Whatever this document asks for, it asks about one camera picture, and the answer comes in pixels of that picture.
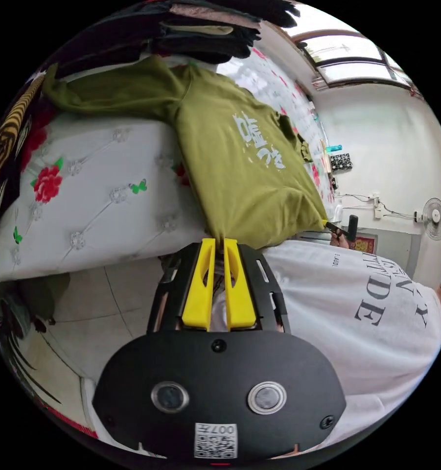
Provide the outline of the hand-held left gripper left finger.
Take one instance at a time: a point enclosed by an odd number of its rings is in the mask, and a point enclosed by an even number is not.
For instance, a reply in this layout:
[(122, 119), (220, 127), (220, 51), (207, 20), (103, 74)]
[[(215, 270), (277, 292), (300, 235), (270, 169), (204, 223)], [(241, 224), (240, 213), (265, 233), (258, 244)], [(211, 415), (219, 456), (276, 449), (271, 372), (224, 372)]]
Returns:
[(196, 255), (193, 274), (182, 313), (182, 323), (186, 328), (210, 328), (215, 252), (215, 239), (204, 238)]

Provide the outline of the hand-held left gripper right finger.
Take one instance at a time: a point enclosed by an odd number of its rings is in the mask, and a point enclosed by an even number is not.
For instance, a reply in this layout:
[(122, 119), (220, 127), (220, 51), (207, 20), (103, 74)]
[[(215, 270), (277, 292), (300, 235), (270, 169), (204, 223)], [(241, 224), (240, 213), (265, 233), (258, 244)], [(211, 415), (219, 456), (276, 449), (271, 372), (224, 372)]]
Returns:
[(256, 312), (237, 241), (224, 239), (224, 284), (228, 329), (252, 329)]

